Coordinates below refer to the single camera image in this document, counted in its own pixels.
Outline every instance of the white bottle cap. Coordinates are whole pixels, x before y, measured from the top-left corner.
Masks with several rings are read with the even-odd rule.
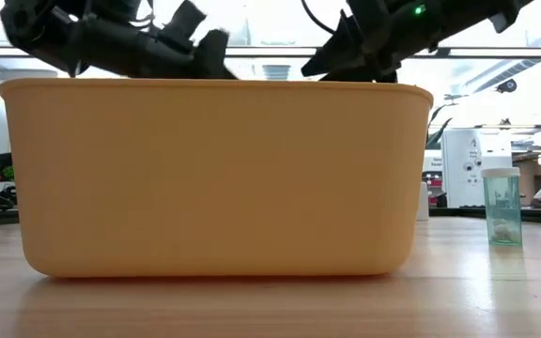
[[[481,171],[482,177],[520,177],[521,171],[516,168],[490,168]]]

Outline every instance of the yellow plastic bin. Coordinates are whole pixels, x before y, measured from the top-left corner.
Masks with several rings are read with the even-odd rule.
[[[56,277],[372,275],[410,254],[431,95],[5,82],[24,254]]]

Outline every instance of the black robotic arm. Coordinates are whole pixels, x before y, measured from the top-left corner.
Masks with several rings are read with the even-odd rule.
[[[325,81],[397,82],[403,59],[484,19],[501,33],[532,0],[348,0],[327,43],[301,69]],[[185,0],[164,28],[135,25],[141,0],[6,0],[10,43],[75,76],[89,66],[133,78],[236,79],[228,34],[191,36],[206,16]]]

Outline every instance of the table surface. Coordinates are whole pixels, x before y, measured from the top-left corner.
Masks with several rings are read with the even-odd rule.
[[[56,281],[0,226],[0,337],[541,337],[541,224],[418,223],[409,262],[360,278]]]

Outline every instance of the wooden table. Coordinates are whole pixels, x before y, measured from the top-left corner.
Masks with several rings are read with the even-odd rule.
[[[60,282],[0,226],[0,337],[541,337],[541,224],[489,248],[484,220],[417,225],[391,276]]]

